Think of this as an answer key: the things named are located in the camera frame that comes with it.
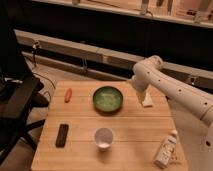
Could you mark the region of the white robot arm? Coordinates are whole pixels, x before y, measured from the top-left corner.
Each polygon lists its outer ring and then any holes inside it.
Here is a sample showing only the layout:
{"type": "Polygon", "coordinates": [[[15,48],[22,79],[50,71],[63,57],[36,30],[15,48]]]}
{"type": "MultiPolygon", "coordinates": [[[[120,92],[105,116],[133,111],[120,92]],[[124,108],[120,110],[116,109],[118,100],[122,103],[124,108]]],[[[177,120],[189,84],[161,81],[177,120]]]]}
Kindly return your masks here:
{"type": "Polygon", "coordinates": [[[134,75],[129,83],[140,103],[145,101],[146,90],[152,85],[208,126],[199,171],[213,171],[213,95],[162,73],[162,67],[163,60],[159,56],[145,58],[133,66],[134,75]]]}

